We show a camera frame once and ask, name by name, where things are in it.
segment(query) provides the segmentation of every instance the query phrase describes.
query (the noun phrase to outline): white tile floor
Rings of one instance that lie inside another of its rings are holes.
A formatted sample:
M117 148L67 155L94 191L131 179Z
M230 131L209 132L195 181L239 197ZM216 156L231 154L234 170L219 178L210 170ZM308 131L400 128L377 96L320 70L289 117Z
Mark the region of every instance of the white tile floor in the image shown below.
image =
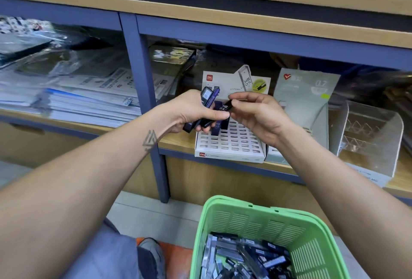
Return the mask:
M30 171L29 168L0 161L0 187ZM202 206L170 200L168 204L152 198L121 192L108 218L124 235L152 237L192 249ZM343 241L335 236L352 279L368 279Z

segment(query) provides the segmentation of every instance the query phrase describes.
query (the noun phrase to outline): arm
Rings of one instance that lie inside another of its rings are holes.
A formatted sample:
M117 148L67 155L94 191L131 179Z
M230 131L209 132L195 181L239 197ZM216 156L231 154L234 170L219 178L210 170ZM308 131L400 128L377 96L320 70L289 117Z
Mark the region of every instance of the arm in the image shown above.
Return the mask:
M2 189L1 277L61 276L157 140L202 117L228 113L205 108L200 92L190 90Z
M271 96L235 93L232 116L276 147L371 278L412 278L412 212L294 124Z

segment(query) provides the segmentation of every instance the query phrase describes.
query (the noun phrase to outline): wrist tattoo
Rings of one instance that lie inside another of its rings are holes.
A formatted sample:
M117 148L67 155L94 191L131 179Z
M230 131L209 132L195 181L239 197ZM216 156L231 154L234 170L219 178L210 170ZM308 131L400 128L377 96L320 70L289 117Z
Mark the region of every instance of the wrist tattoo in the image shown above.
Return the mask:
M152 147L157 143L157 136L154 130L149 130L145 141L143 142L143 146L145 146L146 151L150 151Z

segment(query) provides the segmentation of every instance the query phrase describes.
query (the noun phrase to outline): shelf post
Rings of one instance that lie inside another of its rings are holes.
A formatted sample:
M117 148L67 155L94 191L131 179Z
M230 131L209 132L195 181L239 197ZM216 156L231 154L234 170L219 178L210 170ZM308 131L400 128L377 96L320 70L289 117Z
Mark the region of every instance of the shelf post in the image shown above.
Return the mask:
M144 114L156 106L146 35L139 33L135 14L120 12L119 16L133 73L133 80L138 93L140 109L142 114ZM165 156L159 153L157 145L152 148L150 156L152 158L160 201L167 203L170 198L170 189Z

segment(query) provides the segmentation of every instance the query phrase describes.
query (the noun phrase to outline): shoe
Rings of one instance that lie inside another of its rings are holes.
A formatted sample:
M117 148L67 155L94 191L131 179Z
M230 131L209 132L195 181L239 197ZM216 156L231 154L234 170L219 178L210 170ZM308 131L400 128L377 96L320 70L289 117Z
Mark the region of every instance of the shoe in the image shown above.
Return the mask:
M146 238L139 246L152 253L156 262L157 279L166 279L166 259L159 243L153 238Z

